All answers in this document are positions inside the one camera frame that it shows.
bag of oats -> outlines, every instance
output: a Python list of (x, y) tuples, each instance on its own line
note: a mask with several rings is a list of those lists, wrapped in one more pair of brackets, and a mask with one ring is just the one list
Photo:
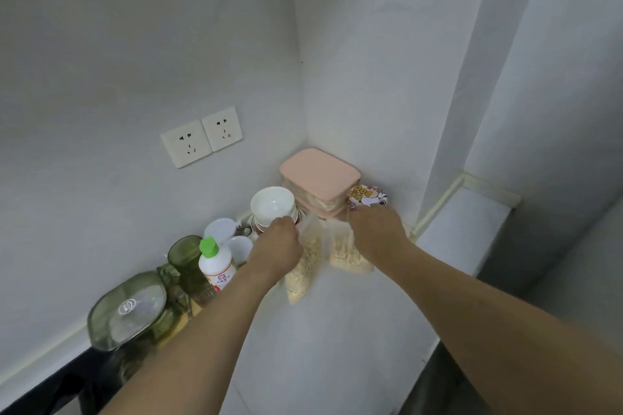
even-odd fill
[(297, 266), (285, 275), (285, 288), (290, 303), (297, 303), (310, 288), (324, 256), (324, 227), (315, 213), (305, 216), (297, 225), (303, 257)]
[(354, 246), (350, 224), (328, 219), (326, 230), (330, 237), (329, 264), (348, 272), (372, 272), (374, 266)]

left hand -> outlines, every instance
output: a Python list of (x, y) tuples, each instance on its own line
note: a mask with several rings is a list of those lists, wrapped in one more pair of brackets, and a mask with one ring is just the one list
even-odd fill
[(303, 255), (299, 231), (291, 217), (276, 218), (253, 245), (247, 266), (266, 273), (271, 285), (276, 284), (298, 264)]

electrical outlet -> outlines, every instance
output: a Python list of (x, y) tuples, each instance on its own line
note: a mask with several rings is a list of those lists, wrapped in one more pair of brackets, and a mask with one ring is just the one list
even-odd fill
[(207, 142), (206, 132), (199, 120), (169, 130), (160, 135), (162, 143), (173, 160), (176, 168), (208, 156), (212, 152)]
[(235, 107), (213, 113), (201, 119), (213, 151), (222, 150), (242, 140), (242, 130)]

green bottle cap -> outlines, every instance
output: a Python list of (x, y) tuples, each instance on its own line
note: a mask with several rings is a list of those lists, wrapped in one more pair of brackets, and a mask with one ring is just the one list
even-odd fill
[(219, 254), (219, 245), (216, 244), (214, 238), (208, 236), (199, 242), (199, 251), (204, 257), (214, 257)]

human hand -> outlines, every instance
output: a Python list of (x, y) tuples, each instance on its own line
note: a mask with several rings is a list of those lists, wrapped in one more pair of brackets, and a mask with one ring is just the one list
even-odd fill
[(302, 255), (299, 232), (292, 218), (281, 217), (273, 220), (255, 241), (247, 266), (265, 276), (272, 286), (294, 269)]
[(354, 246), (372, 264), (397, 246), (409, 243), (400, 215), (392, 207), (357, 206), (348, 214)]

